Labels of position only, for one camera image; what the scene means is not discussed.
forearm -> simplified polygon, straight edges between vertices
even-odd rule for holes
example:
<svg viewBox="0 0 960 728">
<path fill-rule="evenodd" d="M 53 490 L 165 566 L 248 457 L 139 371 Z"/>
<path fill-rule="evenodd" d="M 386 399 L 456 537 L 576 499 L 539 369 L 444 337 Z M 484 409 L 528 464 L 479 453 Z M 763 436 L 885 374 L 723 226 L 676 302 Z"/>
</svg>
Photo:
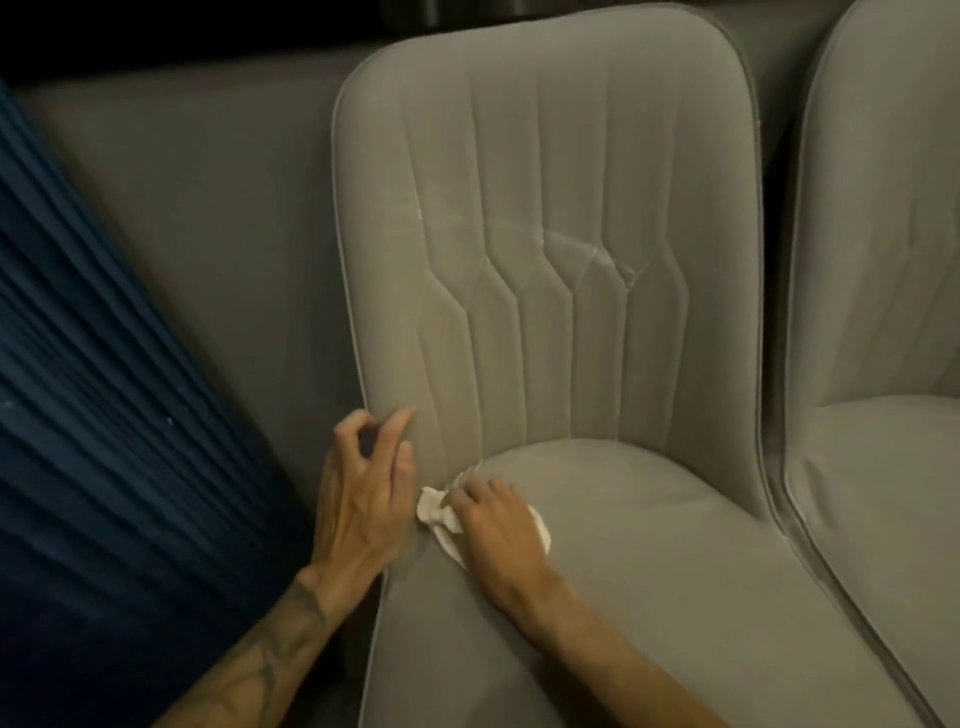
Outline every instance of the forearm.
<svg viewBox="0 0 960 728">
<path fill-rule="evenodd" d="M 154 728 L 275 728 L 344 615 L 323 606 L 324 577 L 302 570 L 274 608 Z"/>
<path fill-rule="evenodd" d="M 724 728 L 564 582 L 520 621 L 527 636 L 577 677 L 624 728 Z"/>
</svg>

pleated fabric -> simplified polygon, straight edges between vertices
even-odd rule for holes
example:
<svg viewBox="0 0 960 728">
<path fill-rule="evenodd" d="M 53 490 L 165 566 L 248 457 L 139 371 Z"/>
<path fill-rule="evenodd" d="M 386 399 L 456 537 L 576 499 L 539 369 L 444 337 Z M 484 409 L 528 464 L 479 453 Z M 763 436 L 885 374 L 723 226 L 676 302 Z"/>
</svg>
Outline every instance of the pleated fabric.
<svg viewBox="0 0 960 728">
<path fill-rule="evenodd" d="M 309 549 L 0 83 L 0 726 L 149 725 Z"/>
</svg>

chair backrest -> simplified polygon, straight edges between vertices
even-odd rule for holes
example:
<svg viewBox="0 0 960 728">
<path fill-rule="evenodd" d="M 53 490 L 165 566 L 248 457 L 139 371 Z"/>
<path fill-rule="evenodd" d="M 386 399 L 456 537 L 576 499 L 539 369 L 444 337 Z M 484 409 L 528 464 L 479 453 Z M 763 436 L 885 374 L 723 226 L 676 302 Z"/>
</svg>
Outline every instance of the chair backrest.
<svg viewBox="0 0 960 728">
<path fill-rule="evenodd" d="M 647 6 L 409 40 L 333 143 L 365 397 L 419 406 L 424 485 L 611 438 L 763 513 L 756 111 L 721 31 Z"/>
<path fill-rule="evenodd" d="M 791 245 L 795 433 L 828 404 L 960 396 L 958 35 L 955 0 L 870 0 L 824 51 Z"/>
</svg>

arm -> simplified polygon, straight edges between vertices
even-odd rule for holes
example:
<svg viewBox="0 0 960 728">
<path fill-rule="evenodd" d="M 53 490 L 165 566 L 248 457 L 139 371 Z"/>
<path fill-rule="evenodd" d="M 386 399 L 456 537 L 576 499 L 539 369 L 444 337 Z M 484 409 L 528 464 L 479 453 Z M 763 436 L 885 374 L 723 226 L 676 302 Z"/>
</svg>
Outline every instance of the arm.
<svg viewBox="0 0 960 728">
<path fill-rule="evenodd" d="M 473 476 L 448 499 L 464 528 L 470 570 L 491 601 L 624 728 L 725 728 L 550 568 L 530 510 L 512 485 Z"/>
<path fill-rule="evenodd" d="M 383 426 L 370 460 L 357 411 L 334 429 L 310 564 L 273 609 L 155 723 L 154 728 L 276 728 L 307 671 L 399 554 L 414 516 L 413 446 L 400 442 L 413 410 Z"/>
</svg>

tattooed forearm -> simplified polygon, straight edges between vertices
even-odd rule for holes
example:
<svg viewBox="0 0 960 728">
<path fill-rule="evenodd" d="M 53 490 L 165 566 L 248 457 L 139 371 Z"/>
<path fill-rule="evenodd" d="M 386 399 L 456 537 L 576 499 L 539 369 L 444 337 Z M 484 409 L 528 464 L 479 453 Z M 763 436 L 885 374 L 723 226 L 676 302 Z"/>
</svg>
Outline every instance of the tattooed forearm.
<svg viewBox="0 0 960 728">
<path fill-rule="evenodd" d="M 155 728 L 274 728 L 330 636 L 299 580 Z"/>
</svg>

